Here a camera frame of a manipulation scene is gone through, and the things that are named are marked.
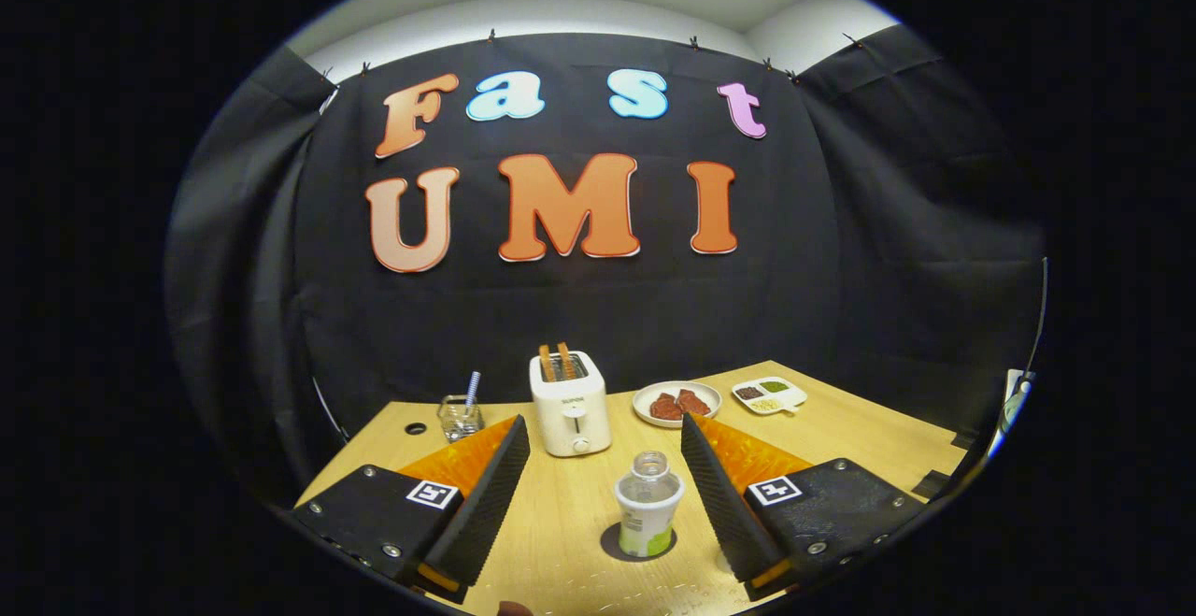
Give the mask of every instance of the white wall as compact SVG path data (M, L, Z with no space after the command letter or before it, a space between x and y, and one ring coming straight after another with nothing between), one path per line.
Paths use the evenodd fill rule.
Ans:
M475 0L377 24L327 45L305 57L316 71L341 80L361 71L362 62L382 66L396 59L444 45L482 41L494 29L496 37L543 32L599 32L648 36L689 44L697 36L704 49L759 61L743 33L691 16L621 0Z
M862 38L897 24L895 17L866 0L804 0L748 31L748 44L775 69L801 74L850 45L843 33Z

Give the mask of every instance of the black curtain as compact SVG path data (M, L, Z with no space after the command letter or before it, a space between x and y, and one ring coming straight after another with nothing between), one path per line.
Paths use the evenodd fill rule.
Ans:
M1038 323L1029 165L905 25L844 45L798 87L834 184L843 282L817 374L965 437L990 429Z
M170 335L201 422L238 478L292 501L335 455L294 310L294 194L334 87L281 49L216 115L178 187L166 242Z
M622 67L663 74L669 114L611 114L606 75ZM544 112L470 121L471 87L504 71L541 77ZM422 123L423 142L377 160L385 96L445 72L460 87ZM732 126L714 93L730 83L761 100L764 140ZM197 147L169 240L167 306L193 400L273 504L292 504L340 445L312 377L354 433L389 400L460 391L470 370L487 400L529 400L527 359L568 340L610 391L774 359L975 435L1031 348L1043 249L1019 206L1025 167L969 86L901 25L795 83L673 42L549 33L376 67L321 115L332 91L286 49L254 72ZM568 187L594 153L635 157L641 252L501 261L509 184L496 167L525 152L549 157ZM691 160L736 170L731 255L689 249ZM403 237L419 242L414 182L441 165L460 170L448 254L429 272L390 272L373 258L364 191L405 177Z

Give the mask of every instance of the dark circle on table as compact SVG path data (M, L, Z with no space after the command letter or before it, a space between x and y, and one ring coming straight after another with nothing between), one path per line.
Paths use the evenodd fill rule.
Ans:
M653 555L652 557L636 557L634 555L627 555L626 553L623 553L621 548L618 548L618 523L615 523L610 527L606 527L605 531L603 531L602 537L599 538L599 544L602 544L603 551L606 551L606 555L614 557L615 560L622 560L623 562L646 562L649 560L663 557L670 550L672 550L673 547L676 547L677 530L673 530L672 533L673 533L672 538L669 539L669 548L664 549L658 555Z

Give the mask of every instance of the white toaster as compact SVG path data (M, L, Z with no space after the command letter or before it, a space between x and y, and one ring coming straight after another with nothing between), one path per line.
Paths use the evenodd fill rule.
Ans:
M553 368L561 370L561 355L550 355ZM539 358L527 361L531 398L536 403L544 450L556 457L576 457L610 447L610 420L606 415L606 382L585 352L569 352L578 377L557 382L544 379Z

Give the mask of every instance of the white plate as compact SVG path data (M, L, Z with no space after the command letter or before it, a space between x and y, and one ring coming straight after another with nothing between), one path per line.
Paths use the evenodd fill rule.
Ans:
M789 389L768 391L761 386L761 383L782 383L783 385L789 386ZM736 394L736 391L742 388L756 388L759 391L764 391L764 396L752 400L743 400ZM731 388L731 396L739 400L739 403L746 405L748 410L756 413L756 415L773 415L773 413L781 413L782 410L786 413L795 413L798 410L798 405L805 403L806 391L794 385L794 383L786 380L786 378L777 378L776 374L770 374L768 378L756 378L755 380L748 380L746 383L734 385ZM773 408L771 410L761 410L756 407L756 404L762 402L762 400L774 400L777 402L777 408Z
M719 408L722 405L722 395L720 395L714 388L702 385L701 383L683 383L678 380L672 380L669 383L654 383L654 385L648 385L640 391L635 392L631 397L631 408L635 409L636 415L640 415L641 420L645 420L649 425L655 425L657 427L669 427L670 429L681 429L681 420L659 420L652 416L652 403L660 398L663 391L669 391L670 395L675 396L681 394L682 390L691 390L694 396L702 400L702 403L710 407L710 411L706 413L706 417L713 417L718 414Z

